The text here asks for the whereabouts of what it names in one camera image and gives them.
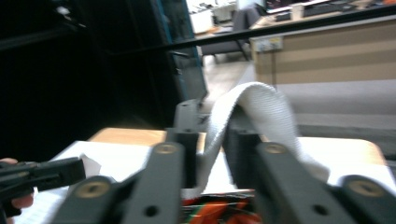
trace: floor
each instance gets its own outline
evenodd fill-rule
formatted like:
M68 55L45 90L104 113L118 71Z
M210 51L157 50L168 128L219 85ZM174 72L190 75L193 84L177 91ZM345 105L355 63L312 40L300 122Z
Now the floor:
M204 74L208 95L201 113L208 115L222 94L254 81L254 65L241 53L206 56ZM290 99L301 135L366 139L396 161L395 85L396 80L383 80L277 87Z
M235 87L244 77L252 62L246 61L242 53L205 56L204 75L208 95L203 101L201 113L209 114L219 97Z

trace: white cloth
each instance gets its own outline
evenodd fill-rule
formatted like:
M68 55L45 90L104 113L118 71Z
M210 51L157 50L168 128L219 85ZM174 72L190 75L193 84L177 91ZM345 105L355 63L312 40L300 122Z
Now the white cloth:
M312 175L322 180L328 178L327 168L301 150L294 116L285 95L271 86L251 82L235 87L216 101L206 129L204 153L198 154L197 187L183 189L183 198L195 198L204 191L235 105L242 106L260 134L288 147Z

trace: human hand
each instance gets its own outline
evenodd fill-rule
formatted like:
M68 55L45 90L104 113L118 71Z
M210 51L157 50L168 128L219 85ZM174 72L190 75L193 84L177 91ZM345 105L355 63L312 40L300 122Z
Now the human hand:
M15 164L18 162L17 160L14 160L11 158L4 158L0 161L4 161L4 162L10 163L10 164ZM18 208L18 209L29 207L33 204L33 194L30 194L30 195L27 195L27 196L24 196L24 197L21 197L18 199L14 199L11 201L11 203L15 208ZM7 224L14 224L14 219L12 217L8 218Z

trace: wooden desk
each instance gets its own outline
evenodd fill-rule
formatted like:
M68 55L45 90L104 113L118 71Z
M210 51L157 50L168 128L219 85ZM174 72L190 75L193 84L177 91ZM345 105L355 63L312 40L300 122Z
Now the wooden desk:
M152 146L164 139L165 132L137 129L105 128L89 139L95 143ZM336 185L342 176L365 175L395 192L395 180L381 150L360 139L299 137L304 152L330 169L328 183ZM204 148L202 133L198 148Z
M105 128L89 139L91 142L118 143L139 146L152 146L163 141L164 131ZM300 137L300 142L310 154L315 154L321 161L342 161L348 163L369 163L386 165L386 160L379 147L371 142L360 139ZM205 134L202 133L199 149L203 149Z
M285 24L299 27L322 17L336 20L344 16L338 15L282 22L263 17L251 28L265 29ZM268 84L291 84L396 79L395 73L391 72L396 69L396 63L390 60L396 55L395 21L396 15L391 15L250 38L256 80ZM277 36L283 36L283 49L276 52L260 50L263 38Z

